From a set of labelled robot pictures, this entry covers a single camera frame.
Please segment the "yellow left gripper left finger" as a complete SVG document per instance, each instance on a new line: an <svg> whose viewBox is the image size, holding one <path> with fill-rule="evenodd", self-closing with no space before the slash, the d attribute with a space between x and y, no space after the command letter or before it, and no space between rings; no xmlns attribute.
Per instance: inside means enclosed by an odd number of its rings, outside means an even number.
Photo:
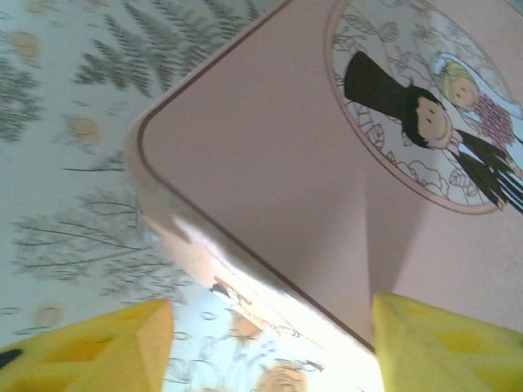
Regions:
<svg viewBox="0 0 523 392"><path fill-rule="evenodd" d="M3 391L160 391L172 306L144 301L1 349Z"/></svg>

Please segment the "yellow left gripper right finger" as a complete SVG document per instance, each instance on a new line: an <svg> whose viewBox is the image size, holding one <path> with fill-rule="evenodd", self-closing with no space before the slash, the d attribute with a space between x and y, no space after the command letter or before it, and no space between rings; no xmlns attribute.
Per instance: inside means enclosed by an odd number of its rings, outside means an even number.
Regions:
<svg viewBox="0 0 523 392"><path fill-rule="evenodd" d="M522 335L393 293L373 297L386 391L520 391Z"/></svg>

